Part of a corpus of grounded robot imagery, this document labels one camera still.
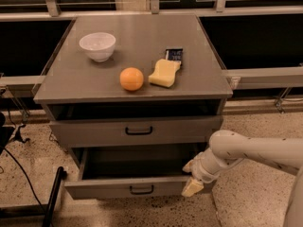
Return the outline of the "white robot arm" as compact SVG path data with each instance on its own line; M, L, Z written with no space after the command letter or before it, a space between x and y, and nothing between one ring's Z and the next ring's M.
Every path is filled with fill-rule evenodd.
M190 173L182 190L184 197L202 191L206 183L249 159L295 175L283 227L303 227L303 139L252 138L234 131L219 130L208 141L208 148L198 153L183 167Z

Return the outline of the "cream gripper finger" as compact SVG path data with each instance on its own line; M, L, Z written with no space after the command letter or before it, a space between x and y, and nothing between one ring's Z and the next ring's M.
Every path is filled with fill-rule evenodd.
M182 168L186 173L194 173L196 171L199 161L195 158L189 160Z
M202 191L204 189L204 184L199 182L198 180L190 177L187 180L187 183L185 185L185 187L182 190L182 196L183 197L192 197L193 195L195 195L196 193Z

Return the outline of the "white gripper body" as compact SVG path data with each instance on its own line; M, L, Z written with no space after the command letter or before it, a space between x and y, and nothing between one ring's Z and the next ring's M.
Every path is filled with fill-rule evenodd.
M218 165L211 151L200 152L191 163L192 176L202 183L212 183L218 178Z

